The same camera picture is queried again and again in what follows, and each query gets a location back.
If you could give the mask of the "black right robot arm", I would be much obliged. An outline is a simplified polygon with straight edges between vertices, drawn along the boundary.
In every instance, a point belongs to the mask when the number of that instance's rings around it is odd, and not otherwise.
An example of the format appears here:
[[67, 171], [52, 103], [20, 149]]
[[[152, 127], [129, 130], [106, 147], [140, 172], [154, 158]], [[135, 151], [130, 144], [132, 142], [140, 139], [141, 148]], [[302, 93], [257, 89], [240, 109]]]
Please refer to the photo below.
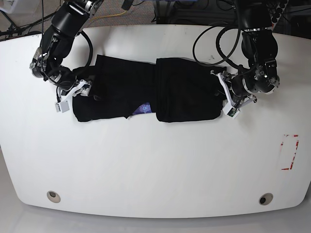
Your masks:
[[[56, 86], [56, 98], [60, 91], [68, 93], [78, 85], [77, 77], [87, 70], [93, 57], [93, 45], [83, 28], [94, 17], [102, 0], [66, 0], [55, 13], [51, 26], [42, 31], [40, 46], [30, 63], [32, 74]], [[86, 65], [70, 70], [62, 66], [72, 48], [76, 36], [82, 35], [89, 46]]]

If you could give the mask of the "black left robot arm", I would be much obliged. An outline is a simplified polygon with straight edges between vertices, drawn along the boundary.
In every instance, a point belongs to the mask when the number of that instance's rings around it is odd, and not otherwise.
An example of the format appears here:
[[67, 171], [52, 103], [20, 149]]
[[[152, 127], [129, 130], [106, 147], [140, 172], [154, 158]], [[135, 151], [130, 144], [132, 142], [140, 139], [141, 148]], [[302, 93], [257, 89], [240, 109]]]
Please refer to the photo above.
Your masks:
[[217, 76], [224, 87], [227, 104], [223, 108], [226, 114], [234, 114], [244, 105], [256, 102], [258, 92], [271, 94], [279, 87], [276, 56], [277, 42], [273, 36], [272, 21], [264, 0], [235, 0], [238, 35], [242, 40], [242, 53], [248, 60], [248, 68], [236, 65], [225, 55], [220, 47], [222, 35], [231, 30], [223, 28], [216, 38], [216, 49], [219, 55], [231, 67], [237, 69], [237, 75], [219, 73]]

